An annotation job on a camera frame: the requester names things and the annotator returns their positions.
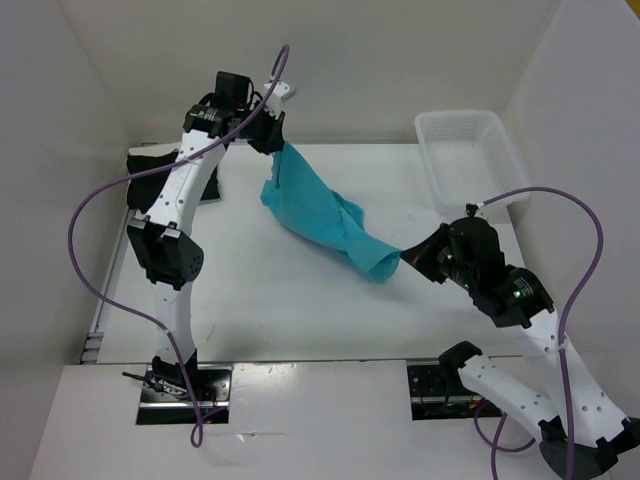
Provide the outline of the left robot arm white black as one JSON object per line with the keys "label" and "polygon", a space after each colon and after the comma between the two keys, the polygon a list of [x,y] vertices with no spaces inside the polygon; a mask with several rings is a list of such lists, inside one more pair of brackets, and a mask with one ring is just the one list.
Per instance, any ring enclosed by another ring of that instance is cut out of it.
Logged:
{"label": "left robot arm white black", "polygon": [[192,397],[199,387],[197,348],[191,332],[191,296],[204,265],[204,251],[192,239],[195,212],[212,174],[230,144],[233,129],[257,152],[269,155],[284,146],[282,127],[286,99],[294,89],[271,79],[264,93],[250,94],[249,78],[219,72],[215,89],[186,113],[181,144],[157,199],[139,219],[127,225],[135,256],[151,283],[155,318],[161,333],[150,386],[176,399]]}

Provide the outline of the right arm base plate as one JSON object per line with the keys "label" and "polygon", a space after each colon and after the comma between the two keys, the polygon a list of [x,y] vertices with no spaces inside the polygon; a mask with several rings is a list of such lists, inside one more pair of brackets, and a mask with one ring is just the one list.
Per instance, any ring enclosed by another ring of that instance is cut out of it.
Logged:
{"label": "right arm base plate", "polygon": [[435,361],[406,365],[413,421],[472,418],[484,403],[479,394],[445,379]]}

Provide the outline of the white t shirt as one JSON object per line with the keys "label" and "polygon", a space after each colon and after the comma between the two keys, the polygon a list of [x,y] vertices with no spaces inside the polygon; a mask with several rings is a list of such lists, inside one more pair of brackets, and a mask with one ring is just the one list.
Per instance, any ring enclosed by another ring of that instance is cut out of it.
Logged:
{"label": "white t shirt", "polygon": [[128,154],[131,156],[150,156],[160,157],[179,150],[181,143],[165,143],[165,144],[153,144],[143,145],[140,147],[132,147],[128,150]]}

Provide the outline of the cyan t shirt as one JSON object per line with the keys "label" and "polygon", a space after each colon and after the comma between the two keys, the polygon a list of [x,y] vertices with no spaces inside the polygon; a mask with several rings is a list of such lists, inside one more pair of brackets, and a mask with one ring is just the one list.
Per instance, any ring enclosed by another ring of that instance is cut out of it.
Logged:
{"label": "cyan t shirt", "polygon": [[284,228],[332,251],[364,278],[382,284],[396,272],[400,250],[369,234],[364,210],[332,190],[290,143],[272,154],[260,200]]}

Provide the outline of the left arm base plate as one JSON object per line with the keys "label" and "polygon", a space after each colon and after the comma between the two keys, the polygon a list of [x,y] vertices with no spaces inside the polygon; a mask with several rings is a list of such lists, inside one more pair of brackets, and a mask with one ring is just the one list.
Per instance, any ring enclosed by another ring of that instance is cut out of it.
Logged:
{"label": "left arm base plate", "polygon": [[[151,367],[146,377],[151,377]],[[233,366],[224,364],[200,364],[199,380],[195,387],[205,424],[227,424]],[[191,425],[196,421],[195,410],[183,387],[172,387],[144,381],[141,388],[136,424],[139,426]]]}

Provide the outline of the black t shirt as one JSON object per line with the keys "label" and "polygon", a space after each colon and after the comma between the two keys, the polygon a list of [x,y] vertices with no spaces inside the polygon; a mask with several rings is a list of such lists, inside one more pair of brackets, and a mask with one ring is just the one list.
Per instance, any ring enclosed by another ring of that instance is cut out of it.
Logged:
{"label": "black t shirt", "polygon": [[[129,174],[136,174],[173,163],[177,156],[178,152],[175,149],[163,155],[129,153],[127,156],[126,166]],[[212,202],[221,199],[217,173],[218,171],[214,170],[211,174],[201,196],[202,202]],[[146,213],[160,195],[168,176],[169,171],[164,171],[131,180],[127,189],[126,197],[128,208],[138,210],[141,213]]]}

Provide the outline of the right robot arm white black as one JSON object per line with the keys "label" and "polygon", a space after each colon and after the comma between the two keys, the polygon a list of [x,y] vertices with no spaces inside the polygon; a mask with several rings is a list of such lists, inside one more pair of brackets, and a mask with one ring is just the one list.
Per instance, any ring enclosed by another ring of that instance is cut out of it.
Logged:
{"label": "right robot arm white black", "polygon": [[539,279],[506,262],[497,231],[481,217],[440,227],[401,258],[439,284],[463,288],[473,305],[518,347],[545,391],[501,371],[481,349],[462,341],[442,353],[438,380],[450,393],[465,388],[516,420],[561,478],[594,479],[639,445],[639,421],[601,389],[570,340],[560,340],[558,312]]}

